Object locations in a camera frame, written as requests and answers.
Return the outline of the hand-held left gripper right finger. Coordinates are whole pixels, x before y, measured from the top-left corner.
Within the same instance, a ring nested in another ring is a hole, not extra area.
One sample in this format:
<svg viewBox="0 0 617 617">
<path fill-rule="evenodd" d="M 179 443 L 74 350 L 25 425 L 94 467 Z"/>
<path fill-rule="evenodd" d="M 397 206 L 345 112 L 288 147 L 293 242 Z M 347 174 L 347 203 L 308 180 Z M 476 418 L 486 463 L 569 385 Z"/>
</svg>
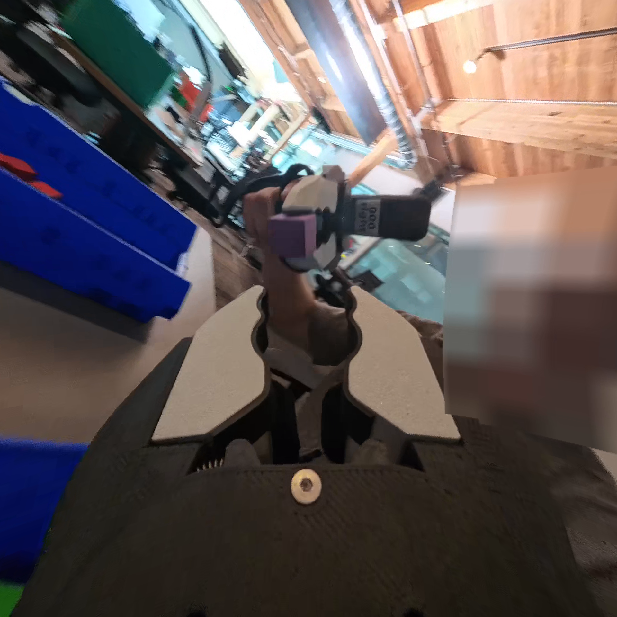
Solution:
<svg viewBox="0 0 617 617">
<path fill-rule="evenodd" d="M 461 445 L 421 336 L 394 309 L 363 289 L 349 289 L 348 319 L 357 336 L 343 392 L 366 419 L 368 439 L 391 463 L 419 460 L 417 445 Z"/>
</svg>

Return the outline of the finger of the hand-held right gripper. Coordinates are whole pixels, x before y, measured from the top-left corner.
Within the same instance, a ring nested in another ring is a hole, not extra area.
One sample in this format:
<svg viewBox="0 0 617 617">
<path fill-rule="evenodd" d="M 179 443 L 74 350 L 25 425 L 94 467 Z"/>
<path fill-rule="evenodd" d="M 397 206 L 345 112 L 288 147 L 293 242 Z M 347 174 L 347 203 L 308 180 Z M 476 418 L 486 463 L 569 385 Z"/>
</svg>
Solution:
<svg viewBox="0 0 617 617">
<path fill-rule="evenodd" d="M 343 177 L 323 174 L 306 176 L 289 191 L 282 204 L 282 213 L 286 215 L 335 213 L 344 192 Z"/>
<path fill-rule="evenodd" d="M 309 257 L 283 258 L 283 263 L 295 272 L 332 271 L 339 263 L 337 239 L 330 237 Z"/>
</svg>

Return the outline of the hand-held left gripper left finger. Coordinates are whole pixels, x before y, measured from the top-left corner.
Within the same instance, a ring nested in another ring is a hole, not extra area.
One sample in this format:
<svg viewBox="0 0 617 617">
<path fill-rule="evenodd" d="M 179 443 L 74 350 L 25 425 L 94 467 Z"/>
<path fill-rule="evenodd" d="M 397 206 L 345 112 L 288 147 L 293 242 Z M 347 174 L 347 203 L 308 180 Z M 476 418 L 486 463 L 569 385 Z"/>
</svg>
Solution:
<svg viewBox="0 0 617 617">
<path fill-rule="evenodd" d="M 152 434 L 153 443 L 217 436 L 269 394 L 266 290 L 225 305 L 198 328 Z"/>
</svg>

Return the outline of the purple cube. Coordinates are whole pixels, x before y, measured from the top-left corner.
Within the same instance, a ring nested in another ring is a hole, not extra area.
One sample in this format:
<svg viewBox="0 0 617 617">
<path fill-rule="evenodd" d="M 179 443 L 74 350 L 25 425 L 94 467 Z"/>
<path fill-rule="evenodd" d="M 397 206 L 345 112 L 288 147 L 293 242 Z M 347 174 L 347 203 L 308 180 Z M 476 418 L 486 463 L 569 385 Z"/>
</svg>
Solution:
<svg viewBox="0 0 617 617">
<path fill-rule="evenodd" d="M 305 258 L 317 249 L 317 216 L 277 214 L 267 223 L 270 250 L 282 258 Z"/>
</svg>

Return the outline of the blue plastic bin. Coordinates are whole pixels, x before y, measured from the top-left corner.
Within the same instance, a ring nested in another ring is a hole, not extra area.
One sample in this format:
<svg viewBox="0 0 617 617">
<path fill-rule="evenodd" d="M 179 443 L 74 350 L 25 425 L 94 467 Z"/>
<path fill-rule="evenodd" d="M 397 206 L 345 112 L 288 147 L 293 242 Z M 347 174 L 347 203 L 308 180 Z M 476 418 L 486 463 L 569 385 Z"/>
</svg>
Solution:
<svg viewBox="0 0 617 617">
<path fill-rule="evenodd" d="M 24 584 L 87 443 L 1 438 L 1 579 Z"/>
<path fill-rule="evenodd" d="M 175 317 L 191 287 L 187 216 L 4 78 L 1 152 L 64 195 L 1 169 L 1 261 L 142 323 Z"/>
</svg>

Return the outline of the person's right hand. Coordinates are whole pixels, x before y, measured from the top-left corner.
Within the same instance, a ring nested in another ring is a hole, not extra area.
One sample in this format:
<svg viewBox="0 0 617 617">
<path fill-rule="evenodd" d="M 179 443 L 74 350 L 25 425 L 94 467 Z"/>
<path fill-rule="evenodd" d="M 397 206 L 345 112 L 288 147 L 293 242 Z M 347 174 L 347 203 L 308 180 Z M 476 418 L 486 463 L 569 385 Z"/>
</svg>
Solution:
<svg viewBox="0 0 617 617">
<path fill-rule="evenodd" d="M 275 215 L 282 190 L 264 188 L 247 194 L 243 198 L 243 218 L 246 235 L 263 253 L 270 252 L 268 247 L 268 222 Z"/>
</svg>

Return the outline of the green partition board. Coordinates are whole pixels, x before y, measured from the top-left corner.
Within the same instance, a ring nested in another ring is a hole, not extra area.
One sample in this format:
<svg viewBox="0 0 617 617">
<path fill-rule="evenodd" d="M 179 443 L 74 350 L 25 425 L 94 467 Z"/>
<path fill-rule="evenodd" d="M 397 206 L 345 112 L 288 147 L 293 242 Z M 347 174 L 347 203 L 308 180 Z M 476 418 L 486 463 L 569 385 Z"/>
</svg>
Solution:
<svg viewBox="0 0 617 617">
<path fill-rule="evenodd" d="M 174 81 L 167 59 L 114 1 L 73 1 L 60 24 L 75 46 L 142 109 L 155 104 Z"/>
</svg>

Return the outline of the green cube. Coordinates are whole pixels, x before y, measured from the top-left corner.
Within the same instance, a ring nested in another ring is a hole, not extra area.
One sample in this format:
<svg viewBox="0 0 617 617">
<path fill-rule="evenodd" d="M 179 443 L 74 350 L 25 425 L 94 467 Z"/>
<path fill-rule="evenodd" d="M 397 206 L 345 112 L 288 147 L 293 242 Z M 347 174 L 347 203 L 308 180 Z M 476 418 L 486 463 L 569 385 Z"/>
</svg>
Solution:
<svg viewBox="0 0 617 617">
<path fill-rule="evenodd" d="M 22 596 L 23 589 L 23 585 L 1 581 L 1 616 L 11 616 Z"/>
</svg>

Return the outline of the metal ventilation duct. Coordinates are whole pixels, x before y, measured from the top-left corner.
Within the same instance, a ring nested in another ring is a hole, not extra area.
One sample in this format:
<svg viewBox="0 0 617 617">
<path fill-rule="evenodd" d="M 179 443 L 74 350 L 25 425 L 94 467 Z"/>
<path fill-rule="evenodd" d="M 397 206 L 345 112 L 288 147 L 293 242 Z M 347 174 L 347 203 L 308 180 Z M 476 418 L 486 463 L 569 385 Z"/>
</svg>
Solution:
<svg viewBox="0 0 617 617">
<path fill-rule="evenodd" d="M 419 160 L 413 130 L 402 103 L 397 100 L 392 80 L 386 75 L 385 66 L 373 53 L 374 43 L 369 42 L 369 27 L 358 18 L 351 1 L 330 3 L 377 108 L 396 138 L 401 158 L 407 168 L 413 168 Z"/>
</svg>

